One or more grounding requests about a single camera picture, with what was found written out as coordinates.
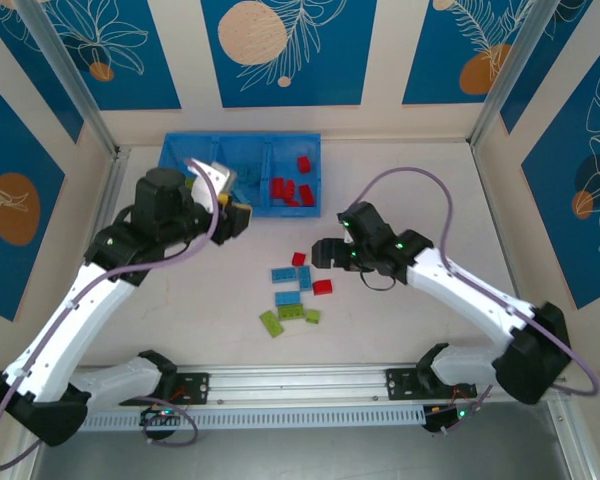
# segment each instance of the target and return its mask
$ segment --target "white wall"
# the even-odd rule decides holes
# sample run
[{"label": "white wall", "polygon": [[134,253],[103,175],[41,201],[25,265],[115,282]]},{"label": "white wall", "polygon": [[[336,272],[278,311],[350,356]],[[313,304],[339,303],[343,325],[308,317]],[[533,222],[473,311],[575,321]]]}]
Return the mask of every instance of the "white wall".
[{"label": "white wall", "polygon": [[[1,40],[0,94],[65,173],[16,321],[0,318],[3,369],[38,333],[71,284],[95,217],[109,159],[86,126],[78,144],[73,143]],[[0,442],[0,452],[11,455],[1,448],[4,445]]]},{"label": "white wall", "polygon": [[[521,163],[549,126],[562,105],[600,54],[600,0],[594,0],[586,16],[553,65],[510,136],[496,122],[478,147],[484,175],[512,262],[521,294],[533,302],[549,300],[566,314],[573,348],[600,375],[600,299],[576,310],[542,223]],[[577,368],[569,376],[587,387]],[[600,396],[579,400],[600,453]]]},{"label": "white wall", "polygon": [[319,131],[331,138],[466,138],[481,103],[402,106],[429,0],[379,0],[359,107],[222,108],[199,0],[149,0],[181,111],[103,112],[120,144],[169,131]]}]

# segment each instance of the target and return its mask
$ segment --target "blue tray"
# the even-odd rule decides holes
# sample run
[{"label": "blue tray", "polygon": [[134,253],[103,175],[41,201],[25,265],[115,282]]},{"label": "blue tray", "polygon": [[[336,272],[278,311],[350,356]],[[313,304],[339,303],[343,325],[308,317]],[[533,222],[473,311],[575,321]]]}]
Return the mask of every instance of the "blue tray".
[{"label": "blue tray", "polygon": [[[300,156],[309,157],[311,171],[298,170]],[[161,167],[176,168],[194,177],[185,159],[221,163],[238,174],[232,194],[253,207],[256,217],[319,217],[321,203],[320,134],[317,133],[168,133],[160,154]],[[271,198],[271,179],[283,177],[296,184],[294,199],[300,202],[300,185],[309,185],[316,204],[289,207]]]}]

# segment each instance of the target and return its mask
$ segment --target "lego brick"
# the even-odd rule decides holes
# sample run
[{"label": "lego brick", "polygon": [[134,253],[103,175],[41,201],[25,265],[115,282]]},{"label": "lego brick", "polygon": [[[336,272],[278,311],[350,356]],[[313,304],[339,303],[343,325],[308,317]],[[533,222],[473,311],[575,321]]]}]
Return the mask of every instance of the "lego brick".
[{"label": "lego brick", "polygon": [[293,282],[296,280],[296,278],[296,269],[293,267],[274,268],[271,270],[272,283]]},{"label": "lego brick", "polygon": [[309,173],[311,171],[311,162],[306,155],[298,157],[298,170],[300,173]]},{"label": "lego brick", "polygon": [[320,312],[319,311],[307,310],[306,316],[307,316],[307,323],[314,323],[316,325],[320,323]]},{"label": "lego brick", "polygon": [[273,338],[276,338],[278,335],[284,332],[284,328],[282,328],[282,325],[280,325],[280,322],[271,310],[268,310],[260,315],[260,320],[262,320],[264,328],[267,329],[269,335],[271,335]]},{"label": "lego brick", "polygon": [[333,293],[331,280],[318,280],[317,282],[313,282],[314,295],[325,295],[327,293]]},{"label": "lego brick", "polygon": [[311,291],[311,270],[308,265],[298,268],[298,283],[301,292]]},{"label": "lego brick", "polygon": [[306,258],[307,256],[304,253],[295,252],[293,254],[293,258],[291,259],[291,265],[293,265],[294,267],[301,267],[302,265],[304,265],[304,261]]},{"label": "lego brick", "polygon": [[300,303],[300,292],[276,292],[276,307]]},{"label": "lego brick", "polygon": [[284,186],[284,201],[289,203],[293,202],[293,195],[296,193],[296,182],[293,180],[287,180]]},{"label": "lego brick", "polygon": [[313,192],[309,185],[300,185],[298,187],[300,192],[300,198],[302,199],[302,205],[305,207],[313,207],[316,204],[315,198],[313,198]]},{"label": "lego brick", "polygon": [[304,318],[304,307],[302,304],[283,305],[278,307],[278,318],[281,322],[285,320],[297,320],[298,318]]},{"label": "lego brick", "polygon": [[284,198],[284,178],[276,177],[271,180],[271,198]]}]

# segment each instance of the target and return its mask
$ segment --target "white table surface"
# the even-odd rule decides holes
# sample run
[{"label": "white table surface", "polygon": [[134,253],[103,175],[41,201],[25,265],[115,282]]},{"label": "white table surface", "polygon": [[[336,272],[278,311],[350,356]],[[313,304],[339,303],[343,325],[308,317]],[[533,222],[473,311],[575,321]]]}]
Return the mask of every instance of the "white table surface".
[{"label": "white table surface", "polygon": [[[133,202],[136,181],[157,165],[160,147],[134,147],[117,207]],[[463,267],[512,293],[511,281],[473,158],[464,143],[338,141],[322,148],[321,218],[254,218],[238,238],[208,245],[199,255],[152,271],[92,343],[83,365],[117,364],[152,348],[178,365],[354,364],[417,361],[433,344],[487,344],[468,320],[412,287],[374,292],[355,273],[318,270],[332,295],[303,293],[305,308],[322,312],[320,325],[284,322],[272,339],[259,315],[274,310],[272,268],[289,266],[293,252],[340,236],[343,211],[376,174],[400,165],[429,169],[455,201],[448,254]],[[439,188],[416,174],[382,180],[367,199],[396,233],[414,229],[437,243],[446,215]],[[385,278],[369,277],[379,284]]]}]

